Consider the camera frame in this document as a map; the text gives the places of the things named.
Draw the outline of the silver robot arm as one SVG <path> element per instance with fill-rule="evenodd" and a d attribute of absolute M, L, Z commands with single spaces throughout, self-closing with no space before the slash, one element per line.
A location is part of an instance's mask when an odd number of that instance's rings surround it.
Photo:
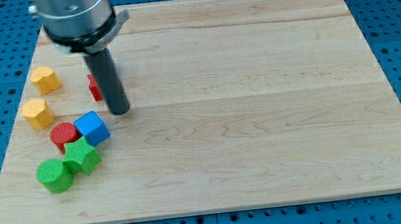
<path fill-rule="evenodd" d="M 32 0 L 28 11 L 42 20 L 48 38 L 68 53 L 94 55 L 118 36 L 129 12 L 110 0 Z"/>

